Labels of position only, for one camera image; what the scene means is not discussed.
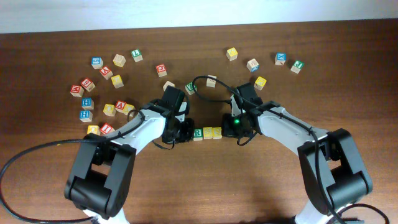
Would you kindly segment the yellow S block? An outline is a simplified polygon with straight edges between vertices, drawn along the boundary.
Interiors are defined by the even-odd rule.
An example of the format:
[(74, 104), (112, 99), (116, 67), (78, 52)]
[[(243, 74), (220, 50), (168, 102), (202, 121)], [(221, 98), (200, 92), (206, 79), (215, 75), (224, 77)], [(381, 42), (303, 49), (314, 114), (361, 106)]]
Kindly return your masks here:
[(222, 128), (221, 127), (213, 127), (212, 133), (213, 133), (213, 139), (221, 139), (222, 138)]
[(203, 128), (203, 138), (204, 139), (212, 139), (213, 138), (213, 128), (212, 127), (204, 127)]

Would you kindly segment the green R block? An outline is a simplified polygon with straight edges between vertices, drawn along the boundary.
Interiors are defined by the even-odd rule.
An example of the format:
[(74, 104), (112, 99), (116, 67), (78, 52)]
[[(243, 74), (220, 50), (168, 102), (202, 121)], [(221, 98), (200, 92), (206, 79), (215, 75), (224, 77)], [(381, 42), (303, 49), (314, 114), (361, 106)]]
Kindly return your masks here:
[(203, 130), (195, 129), (193, 132), (193, 140), (194, 141), (202, 141), (203, 140)]

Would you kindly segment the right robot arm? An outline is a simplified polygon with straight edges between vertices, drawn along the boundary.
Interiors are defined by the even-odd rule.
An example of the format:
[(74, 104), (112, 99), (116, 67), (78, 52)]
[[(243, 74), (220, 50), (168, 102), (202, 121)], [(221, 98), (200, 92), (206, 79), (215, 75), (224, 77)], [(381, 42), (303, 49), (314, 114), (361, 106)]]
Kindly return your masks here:
[(264, 135), (299, 158), (308, 202), (290, 223), (328, 223), (372, 192), (373, 182), (347, 130), (313, 127), (273, 101), (262, 102), (250, 83), (231, 92), (232, 112), (222, 122), (224, 137)]

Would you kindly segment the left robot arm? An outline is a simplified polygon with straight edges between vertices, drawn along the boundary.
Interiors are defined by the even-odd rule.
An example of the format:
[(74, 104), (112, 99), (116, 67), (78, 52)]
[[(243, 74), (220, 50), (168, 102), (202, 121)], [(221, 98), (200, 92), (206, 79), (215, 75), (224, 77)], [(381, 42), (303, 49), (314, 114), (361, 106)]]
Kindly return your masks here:
[(168, 86), (160, 99), (144, 105), (118, 130), (87, 134), (73, 163), (64, 196), (95, 223), (127, 223), (126, 201), (136, 155), (161, 138), (165, 149), (193, 137), (190, 104), (182, 90)]

